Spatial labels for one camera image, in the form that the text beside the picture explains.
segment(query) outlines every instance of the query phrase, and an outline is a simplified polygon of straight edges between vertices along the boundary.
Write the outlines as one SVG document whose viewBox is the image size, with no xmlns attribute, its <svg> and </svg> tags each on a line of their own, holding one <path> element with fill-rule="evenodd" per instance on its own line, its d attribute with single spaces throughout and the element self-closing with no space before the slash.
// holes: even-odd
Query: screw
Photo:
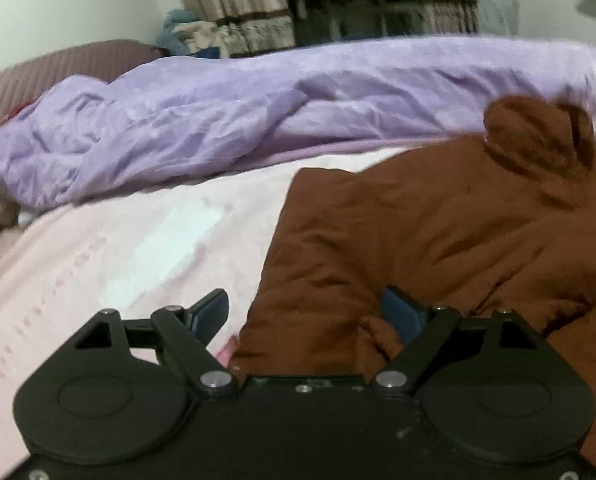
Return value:
<svg viewBox="0 0 596 480">
<path fill-rule="evenodd" d="M 49 480 L 49 475 L 42 469 L 34 469 L 29 473 L 29 480 Z"/>
<path fill-rule="evenodd" d="M 200 377 L 200 382 L 207 388 L 217 390 L 218 388 L 225 388 L 231 384 L 231 375 L 222 370 L 214 370 L 212 372 L 206 372 Z"/>
<path fill-rule="evenodd" d="M 380 372 L 375 380 L 383 388 L 402 388 L 407 384 L 407 376 L 397 370 Z"/>
</svg>

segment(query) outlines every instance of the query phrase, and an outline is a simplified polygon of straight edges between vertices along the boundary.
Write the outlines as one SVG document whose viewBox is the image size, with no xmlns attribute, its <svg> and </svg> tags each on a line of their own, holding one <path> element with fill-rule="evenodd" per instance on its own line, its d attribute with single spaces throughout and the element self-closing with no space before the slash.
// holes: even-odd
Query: white bed sheet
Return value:
<svg viewBox="0 0 596 480">
<path fill-rule="evenodd" d="M 148 317 L 224 288 L 231 311 L 209 346 L 217 354 L 246 321 L 293 175 L 359 171 L 399 151 L 324 155 L 65 206 L 32 224 L 0 260 L 0 478 L 28 455 L 12 416 L 16 390 L 98 310 Z"/>
</svg>

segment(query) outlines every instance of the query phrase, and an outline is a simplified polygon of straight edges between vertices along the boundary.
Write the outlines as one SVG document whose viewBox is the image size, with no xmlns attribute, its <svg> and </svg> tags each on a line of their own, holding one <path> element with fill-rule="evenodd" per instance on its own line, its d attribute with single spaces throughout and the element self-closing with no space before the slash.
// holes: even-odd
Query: purple blanket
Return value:
<svg viewBox="0 0 596 480">
<path fill-rule="evenodd" d="M 0 190 L 33 210 L 324 152 L 482 130 L 505 94 L 596 122 L 596 49 L 494 38 L 366 41 L 73 76 L 0 128 Z"/>
</svg>

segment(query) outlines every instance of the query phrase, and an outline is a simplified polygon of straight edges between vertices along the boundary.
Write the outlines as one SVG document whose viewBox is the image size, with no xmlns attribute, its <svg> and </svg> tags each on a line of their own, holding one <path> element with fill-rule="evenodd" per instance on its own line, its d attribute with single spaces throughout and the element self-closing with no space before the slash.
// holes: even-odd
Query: brown jacket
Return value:
<svg viewBox="0 0 596 480">
<path fill-rule="evenodd" d="M 484 139 L 359 174 L 300 171 L 232 366 L 370 378 L 402 348 L 380 319 L 380 291 L 398 285 L 469 316 L 515 309 L 596 394 L 591 121 L 578 108 L 510 97 L 489 107 L 485 126 Z M 584 453 L 596 464 L 596 424 Z"/>
</svg>

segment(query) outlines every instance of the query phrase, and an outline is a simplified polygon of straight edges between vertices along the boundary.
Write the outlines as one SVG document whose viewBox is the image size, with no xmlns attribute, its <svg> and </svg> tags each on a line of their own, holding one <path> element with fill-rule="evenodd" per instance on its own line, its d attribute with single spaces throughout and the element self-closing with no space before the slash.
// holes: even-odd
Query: blanket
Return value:
<svg viewBox="0 0 596 480">
<path fill-rule="evenodd" d="M 467 316 L 516 310 L 596 396 L 592 122 L 571 105 L 510 97 L 484 124 L 484 139 L 363 173 L 301 170 L 232 371 L 373 377 L 403 348 L 380 317 L 381 291 L 397 285 Z M 583 451 L 596 464 L 596 423 Z"/>
<path fill-rule="evenodd" d="M 481 132 L 492 100 L 566 100 L 596 122 L 596 49 L 494 38 L 169 57 L 73 76 L 0 128 L 0 192 L 43 211 L 178 176 Z"/>
</svg>

